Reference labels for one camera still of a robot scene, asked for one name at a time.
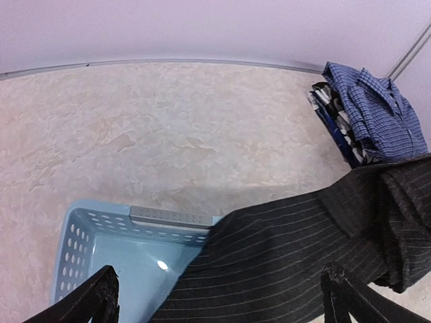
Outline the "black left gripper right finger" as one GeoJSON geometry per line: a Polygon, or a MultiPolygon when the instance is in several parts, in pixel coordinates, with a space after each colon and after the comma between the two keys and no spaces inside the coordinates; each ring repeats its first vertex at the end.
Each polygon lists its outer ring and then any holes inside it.
{"type": "Polygon", "coordinates": [[[336,262],[321,273],[326,322],[413,322],[414,313],[369,288],[336,262]]]}

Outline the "black pinstriped long sleeve shirt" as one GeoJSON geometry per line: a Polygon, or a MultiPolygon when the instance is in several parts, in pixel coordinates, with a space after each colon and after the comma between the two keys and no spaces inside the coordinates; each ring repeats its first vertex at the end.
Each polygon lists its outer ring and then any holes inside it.
{"type": "Polygon", "coordinates": [[[310,322],[330,262],[398,293],[430,272],[429,155],[231,212],[151,321],[310,322]]]}

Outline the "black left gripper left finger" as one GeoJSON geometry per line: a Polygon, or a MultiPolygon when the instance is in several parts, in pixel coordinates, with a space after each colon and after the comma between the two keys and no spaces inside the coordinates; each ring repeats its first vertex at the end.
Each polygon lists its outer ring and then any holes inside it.
{"type": "Polygon", "coordinates": [[[64,299],[26,322],[118,322],[119,311],[119,280],[114,268],[106,265],[64,299]]]}

